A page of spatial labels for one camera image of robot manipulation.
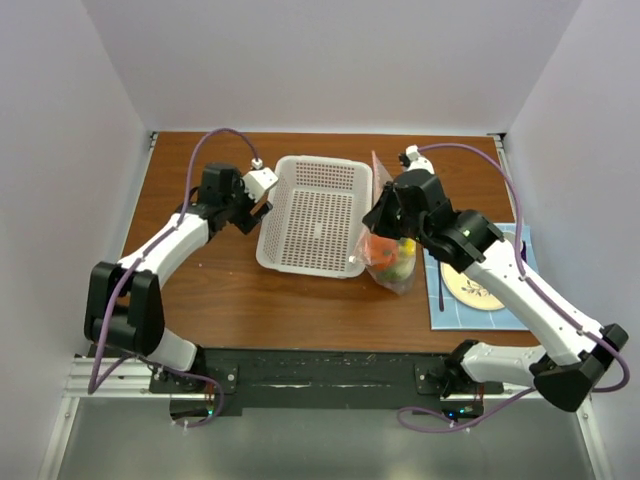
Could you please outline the clear zip top bag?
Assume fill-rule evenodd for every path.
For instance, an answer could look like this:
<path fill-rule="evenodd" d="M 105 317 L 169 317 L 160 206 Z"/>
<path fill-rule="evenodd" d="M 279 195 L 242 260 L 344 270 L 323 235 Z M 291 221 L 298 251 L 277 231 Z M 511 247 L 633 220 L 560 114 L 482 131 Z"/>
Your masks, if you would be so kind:
<path fill-rule="evenodd" d="M 397 295 L 405 295 L 414 283 L 416 251 L 414 240 L 380 237 L 363 226 L 349 262 L 364 267 L 378 285 Z"/>

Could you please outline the white perforated plastic basket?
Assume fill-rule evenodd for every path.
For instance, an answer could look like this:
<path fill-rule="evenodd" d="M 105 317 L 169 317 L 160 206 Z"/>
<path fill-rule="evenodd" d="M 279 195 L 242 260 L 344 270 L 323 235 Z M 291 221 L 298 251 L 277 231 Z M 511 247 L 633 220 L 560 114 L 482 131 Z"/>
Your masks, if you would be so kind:
<path fill-rule="evenodd" d="M 272 210 L 259 232 L 256 260 L 264 268 L 332 279 L 360 276 L 350 257 L 362 218 L 372 207 L 373 172 L 347 159 L 288 155 L 275 167 Z"/>

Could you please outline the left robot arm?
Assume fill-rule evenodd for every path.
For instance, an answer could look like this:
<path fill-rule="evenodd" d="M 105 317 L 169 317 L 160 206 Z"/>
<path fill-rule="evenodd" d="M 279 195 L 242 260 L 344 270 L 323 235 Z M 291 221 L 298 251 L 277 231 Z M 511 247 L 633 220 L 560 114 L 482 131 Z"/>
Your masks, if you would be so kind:
<path fill-rule="evenodd" d="M 118 349 L 167 372 L 185 392 L 215 382 L 201 347 L 165 323 L 162 288 L 171 275 L 227 225 L 250 233 L 270 212 L 267 193 L 277 175 L 259 160 L 247 173 L 209 163 L 200 183 L 188 185 L 168 222 L 142 247 L 115 263 L 100 262 L 90 274 L 84 334 L 96 346 L 88 383 L 95 393 L 110 375 L 101 368 L 106 348 Z"/>

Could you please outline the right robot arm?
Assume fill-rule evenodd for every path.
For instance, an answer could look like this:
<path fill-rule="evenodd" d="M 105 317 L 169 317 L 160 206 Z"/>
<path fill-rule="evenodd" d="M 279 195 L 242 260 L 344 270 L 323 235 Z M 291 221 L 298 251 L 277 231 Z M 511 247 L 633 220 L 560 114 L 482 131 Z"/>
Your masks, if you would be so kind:
<path fill-rule="evenodd" d="M 417 241 L 432 258 L 495 296 L 539 342 L 529 348 L 462 342 L 444 360 L 446 392 L 510 383 L 574 412 L 628 340 L 621 326 L 603 326 L 564 300 L 484 215 L 454 209 L 439 178 L 427 170 L 409 170 L 387 182 L 363 223 L 377 236 Z"/>

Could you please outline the orange fake pumpkin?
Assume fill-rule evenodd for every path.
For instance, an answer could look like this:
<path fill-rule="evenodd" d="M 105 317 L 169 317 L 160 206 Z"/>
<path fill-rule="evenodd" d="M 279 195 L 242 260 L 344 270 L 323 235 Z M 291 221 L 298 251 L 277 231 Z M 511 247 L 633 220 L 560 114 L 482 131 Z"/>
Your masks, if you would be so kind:
<path fill-rule="evenodd" d="M 369 239 L 368 252 L 370 265 L 385 269 L 396 261 L 398 243 L 394 239 L 372 235 Z"/>

